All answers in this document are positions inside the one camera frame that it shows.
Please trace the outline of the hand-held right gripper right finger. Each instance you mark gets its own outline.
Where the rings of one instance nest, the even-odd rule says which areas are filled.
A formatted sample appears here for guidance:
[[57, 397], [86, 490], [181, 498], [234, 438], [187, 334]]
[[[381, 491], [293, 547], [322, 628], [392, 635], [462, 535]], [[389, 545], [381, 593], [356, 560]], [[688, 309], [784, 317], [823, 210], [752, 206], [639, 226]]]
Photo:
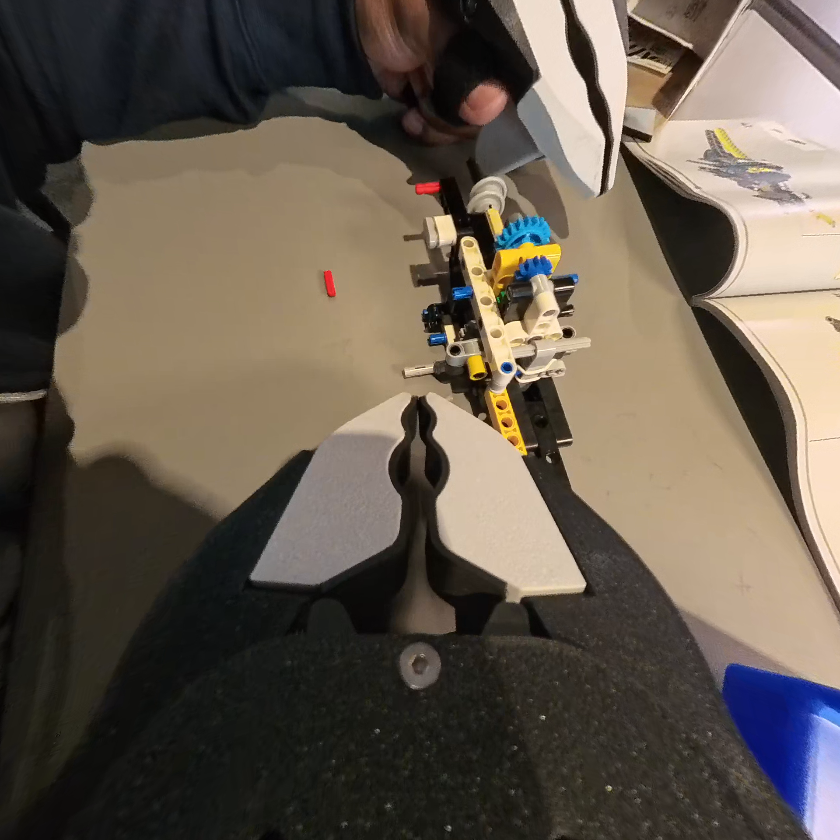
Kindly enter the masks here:
[[504, 602], [577, 595], [580, 571], [520, 451], [506, 395], [488, 425], [430, 393], [418, 401], [426, 448], [427, 574], [446, 601], [486, 595]]

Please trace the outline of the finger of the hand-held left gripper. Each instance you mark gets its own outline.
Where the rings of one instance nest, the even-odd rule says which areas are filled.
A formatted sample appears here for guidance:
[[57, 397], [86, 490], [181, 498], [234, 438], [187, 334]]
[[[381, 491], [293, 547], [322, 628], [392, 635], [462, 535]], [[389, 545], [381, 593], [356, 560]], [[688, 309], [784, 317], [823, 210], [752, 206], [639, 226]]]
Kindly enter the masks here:
[[580, 21], [595, 60], [595, 101], [605, 109], [605, 116], [596, 118], [605, 139], [600, 196], [613, 187], [623, 139], [627, 104], [627, 3], [580, 1]]
[[498, 2], [497, 172], [544, 158], [585, 195], [615, 177], [615, 3]]

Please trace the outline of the partly built lego model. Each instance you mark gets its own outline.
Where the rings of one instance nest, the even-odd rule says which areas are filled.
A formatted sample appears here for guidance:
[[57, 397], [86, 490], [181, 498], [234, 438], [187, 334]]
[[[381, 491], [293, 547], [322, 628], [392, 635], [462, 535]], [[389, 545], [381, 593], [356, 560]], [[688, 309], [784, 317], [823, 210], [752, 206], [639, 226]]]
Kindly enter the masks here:
[[576, 274], [541, 215], [506, 214], [508, 183], [455, 178], [415, 184], [439, 204], [423, 222], [430, 265], [418, 283], [437, 289], [421, 320], [435, 361], [402, 376], [435, 379], [522, 456], [538, 482], [571, 489], [564, 450], [573, 443], [558, 382], [592, 347], [572, 323]]

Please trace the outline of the blue plastic parts bin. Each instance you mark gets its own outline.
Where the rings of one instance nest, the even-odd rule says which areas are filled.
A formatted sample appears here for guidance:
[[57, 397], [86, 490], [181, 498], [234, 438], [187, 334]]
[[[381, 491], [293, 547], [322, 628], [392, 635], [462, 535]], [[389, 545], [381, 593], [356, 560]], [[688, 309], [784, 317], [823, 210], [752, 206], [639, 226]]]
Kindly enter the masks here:
[[815, 839], [839, 838], [839, 690], [731, 664], [722, 697], [742, 739]]

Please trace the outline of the open lego instruction booklet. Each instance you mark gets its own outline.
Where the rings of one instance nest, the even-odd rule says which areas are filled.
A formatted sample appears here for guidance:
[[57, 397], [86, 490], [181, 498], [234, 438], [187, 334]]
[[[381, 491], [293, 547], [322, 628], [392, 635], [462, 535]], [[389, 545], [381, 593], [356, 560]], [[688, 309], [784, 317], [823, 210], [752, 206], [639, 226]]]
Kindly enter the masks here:
[[627, 135], [680, 290], [758, 368], [780, 414], [781, 478], [830, 596], [839, 583], [838, 149], [767, 119]]

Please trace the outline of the person's left hand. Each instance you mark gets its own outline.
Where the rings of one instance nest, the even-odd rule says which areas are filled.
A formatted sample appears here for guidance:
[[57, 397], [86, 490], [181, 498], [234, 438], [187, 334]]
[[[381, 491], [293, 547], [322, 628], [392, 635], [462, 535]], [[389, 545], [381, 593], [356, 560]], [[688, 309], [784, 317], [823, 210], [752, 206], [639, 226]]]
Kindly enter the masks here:
[[459, 104], [464, 126], [441, 120], [430, 109], [434, 72], [459, 26], [429, 1], [357, 1], [356, 23], [364, 55], [383, 92], [402, 102], [404, 132], [426, 145], [447, 145], [473, 138], [502, 114], [509, 101], [496, 80], [484, 80]]

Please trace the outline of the person's dark clothed torso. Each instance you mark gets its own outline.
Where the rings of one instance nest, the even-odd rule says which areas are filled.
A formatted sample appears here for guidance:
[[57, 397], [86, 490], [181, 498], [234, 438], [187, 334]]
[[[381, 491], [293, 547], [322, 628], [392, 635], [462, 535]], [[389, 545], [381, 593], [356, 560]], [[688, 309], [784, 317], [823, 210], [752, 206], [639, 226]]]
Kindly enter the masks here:
[[46, 395], [58, 337], [78, 320], [88, 279], [78, 259], [77, 227], [93, 191], [80, 156], [47, 167], [27, 202], [13, 197], [2, 174], [1, 401]]

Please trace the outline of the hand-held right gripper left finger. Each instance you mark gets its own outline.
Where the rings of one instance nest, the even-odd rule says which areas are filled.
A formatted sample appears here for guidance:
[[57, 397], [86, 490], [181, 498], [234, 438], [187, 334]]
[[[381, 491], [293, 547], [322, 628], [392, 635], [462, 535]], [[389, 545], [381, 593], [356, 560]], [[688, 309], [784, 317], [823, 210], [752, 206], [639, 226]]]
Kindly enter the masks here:
[[254, 585], [325, 589], [401, 552], [417, 399], [400, 393], [349, 420], [314, 451], [251, 571]]

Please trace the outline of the person's left forearm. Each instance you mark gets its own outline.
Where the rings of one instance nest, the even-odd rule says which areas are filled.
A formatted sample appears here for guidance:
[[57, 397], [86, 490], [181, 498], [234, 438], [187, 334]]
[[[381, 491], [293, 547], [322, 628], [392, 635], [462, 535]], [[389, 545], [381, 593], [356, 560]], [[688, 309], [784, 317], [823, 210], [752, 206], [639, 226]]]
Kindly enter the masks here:
[[252, 123], [288, 88], [380, 98], [352, 2], [1, 3], [10, 172], [167, 123]]

